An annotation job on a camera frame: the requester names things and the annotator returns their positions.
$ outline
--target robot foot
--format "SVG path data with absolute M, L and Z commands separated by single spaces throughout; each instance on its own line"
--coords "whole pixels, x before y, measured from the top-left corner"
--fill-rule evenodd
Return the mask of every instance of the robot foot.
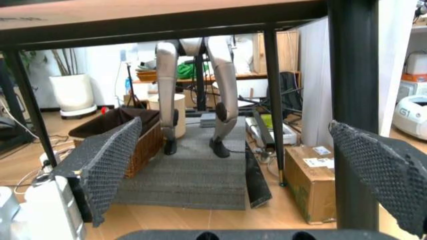
M 166 140 L 166 144 L 164 145 L 164 154 L 173 155 L 177 152 L 177 140 Z
M 220 158 L 228 158 L 230 156 L 230 151 L 224 146 L 222 141 L 214 141 L 211 138 L 209 147 L 213 150 L 213 153 Z

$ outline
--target red object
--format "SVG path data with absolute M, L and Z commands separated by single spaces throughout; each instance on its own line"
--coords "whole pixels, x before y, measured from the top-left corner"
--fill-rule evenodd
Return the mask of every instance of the red object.
M 110 109 L 108 108 L 108 107 L 106 107 L 106 106 L 103 106 L 102 108 L 101 108 L 101 113 L 102 114 L 106 114 L 106 112 L 108 112 Z

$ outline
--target robot leg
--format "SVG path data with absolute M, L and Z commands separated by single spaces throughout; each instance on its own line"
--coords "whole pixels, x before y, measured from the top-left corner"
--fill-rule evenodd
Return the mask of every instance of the robot leg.
M 239 114 L 236 72 L 225 37 L 212 36 L 205 41 L 221 95 L 221 102 L 215 106 L 215 133 L 209 146 L 218 157 L 227 158 L 230 151 L 224 146 L 223 139 L 236 125 Z
M 174 108 L 175 84 L 177 81 L 177 48 L 170 42 L 159 42 L 156 46 L 157 84 L 160 105 L 160 126 L 166 137 L 164 153 L 172 155 L 177 151 L 175 126 L 177 111 Z

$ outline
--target white plug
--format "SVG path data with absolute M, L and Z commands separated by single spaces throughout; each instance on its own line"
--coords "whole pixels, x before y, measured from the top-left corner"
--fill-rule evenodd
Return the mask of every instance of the white plug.
M 61 161 L 60 155 L 58 154 L 57 151 L 53 151 L 53 154 L 55 156 L 56 162 L 59 163 Z M 51 163 L 49 162 L 48 155 L 46 155 L 46 152 L 44 152 L 38 159 L 40 160 L 43 172 L 50 173 L 53 168 L 51 166 Z

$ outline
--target green cloth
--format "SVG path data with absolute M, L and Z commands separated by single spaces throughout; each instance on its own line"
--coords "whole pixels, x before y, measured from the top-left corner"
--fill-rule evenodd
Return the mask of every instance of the green cloth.
M 206 63 L 204 64 L 204 69 L 208 69 L 208 65 Z M 177 72 L 179 79 L 191 79 L 195 75 L 193 64 L 181 63 L 178 65 Z

